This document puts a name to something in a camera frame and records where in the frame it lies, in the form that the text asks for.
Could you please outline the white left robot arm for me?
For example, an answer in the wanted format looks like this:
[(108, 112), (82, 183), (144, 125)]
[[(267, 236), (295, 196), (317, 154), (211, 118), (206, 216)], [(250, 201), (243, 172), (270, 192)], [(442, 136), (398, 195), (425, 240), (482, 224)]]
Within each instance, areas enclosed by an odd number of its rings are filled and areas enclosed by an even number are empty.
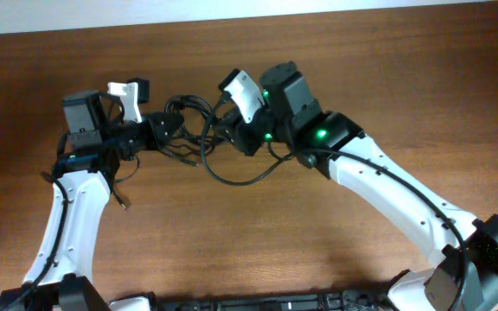
[(48, 224), (22, 285), (1, 293), (0, 310), (155, 310), (152, 292), (105, 301), (93, 285), (93, 255), (120, 163), (163, 151), (184, 118), (154, 112), (129, 121), (121, 98), (100, 91), (65, 97), (63, 110), (68, 131), (42, 175), (53, 188)]

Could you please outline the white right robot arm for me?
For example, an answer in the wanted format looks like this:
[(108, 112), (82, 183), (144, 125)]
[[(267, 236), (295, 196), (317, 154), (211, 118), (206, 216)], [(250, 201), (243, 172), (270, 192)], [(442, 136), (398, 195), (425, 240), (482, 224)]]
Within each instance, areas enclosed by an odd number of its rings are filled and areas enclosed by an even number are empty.
[(386, 292), (396, 310), (490, 310), (498, 304), (498, 215), (479, 219), (406, 172), (355, 122), (325, 111), (293, 62), (259, 79), (234, 69), (220, 83), (233, 108), (214, 132), (246, 156), (282, 143), (307, 168), (360, 195), (427, 259)]

